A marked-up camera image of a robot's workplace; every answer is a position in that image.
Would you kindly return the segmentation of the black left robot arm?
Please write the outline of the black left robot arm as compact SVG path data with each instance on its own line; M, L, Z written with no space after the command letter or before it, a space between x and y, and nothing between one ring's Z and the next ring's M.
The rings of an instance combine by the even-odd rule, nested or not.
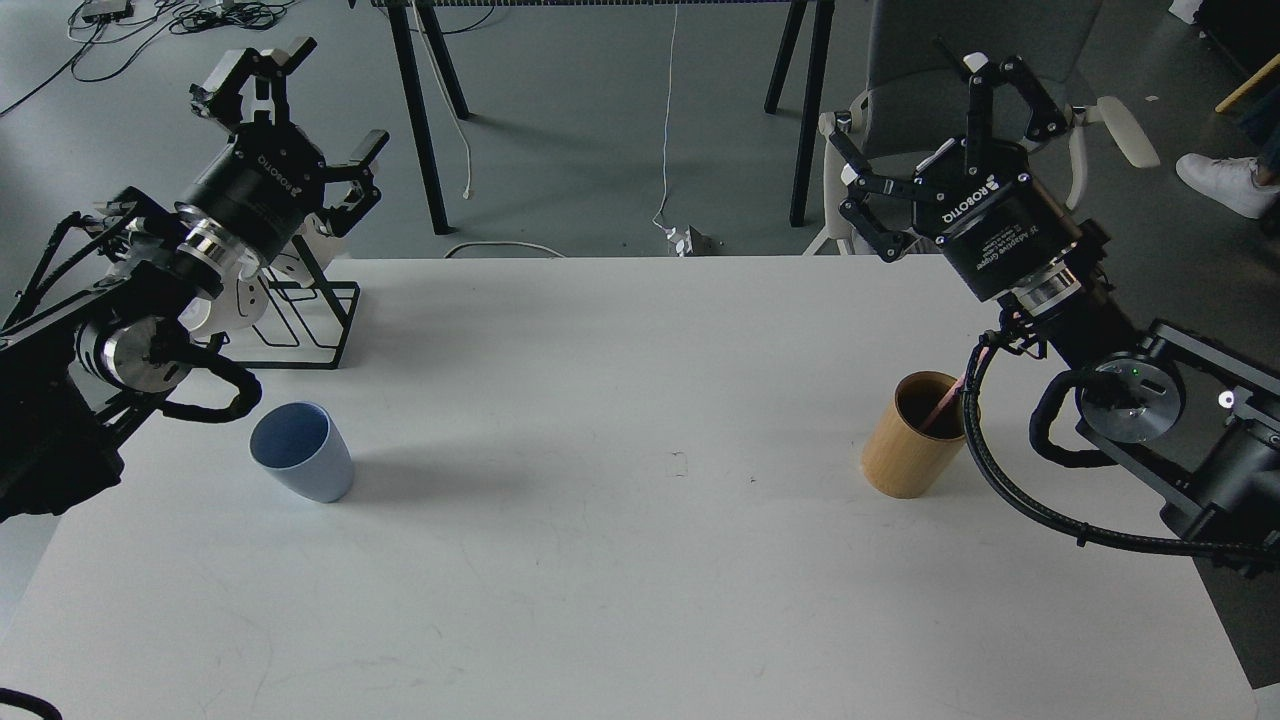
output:
M228 423L262 397L244 366L180 324L242 266L269 266L306 218L335 237L379 201L372 129L332 164L291 119L288 77L316 47L229 51L191 87L224 149L165 209L127 187L96 217L72 213L3 323L3 516L60 515L116 486L120 447L152 414Z

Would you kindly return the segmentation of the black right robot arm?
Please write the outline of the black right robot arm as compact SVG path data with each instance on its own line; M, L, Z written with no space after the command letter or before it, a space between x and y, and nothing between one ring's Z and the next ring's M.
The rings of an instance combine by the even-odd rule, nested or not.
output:
M1087 110L1057 105L1018 55L954 59L966 126L910 179L872 169L847 135L826 128L842 159L841 217L884 261L931 241L1000 327L977 342L957 388L968 447L988 484L1039 524L1138 553L1206 559L1244 577L1277 569L1277 374L1166 322L1138 331L1101 266L1107 234L1075 222L1030 173L1030 149L1078 136ZM1121 466L1165 501L1172 538L1133 536L1032 498L997 464L980 429L980 387L998 351L1066 363L1029 420L1032 448L1062 468Z

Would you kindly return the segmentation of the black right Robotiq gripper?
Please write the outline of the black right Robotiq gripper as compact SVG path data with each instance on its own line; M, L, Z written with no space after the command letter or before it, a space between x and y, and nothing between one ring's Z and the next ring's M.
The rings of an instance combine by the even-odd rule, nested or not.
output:
M965 146L983 149L974 174L960 145L936 158L936 186L947 196L936 210L941 249L910 227L911 199L902 193L910 183L870 168L846 126L826 127L826 247L886 263L942 251L987 301L1048 268L1082 237L1030 173L1025 150L1065 135L1069 119L1021 56L959 56L943 38L933 46L966 85Z

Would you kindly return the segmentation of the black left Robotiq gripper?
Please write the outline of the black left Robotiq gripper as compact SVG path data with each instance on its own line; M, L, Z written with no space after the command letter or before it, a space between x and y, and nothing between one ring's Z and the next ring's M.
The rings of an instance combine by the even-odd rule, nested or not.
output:
M330 236L344 238L380 201L372 165L390 133L371 129L337 165L325 165L320 150L301 131L239 131L246 124L285 127L291 106L285 79L316 49L314 37L297 37L284 49L230 50L201 85L191 85L191 111L233 133L175 201L191 224L179 252L224 270L247 252L259 268L271 264L310 213L320 209L324 184L348 183L335 206L317 219ZM269 102L244 118L244 87Z

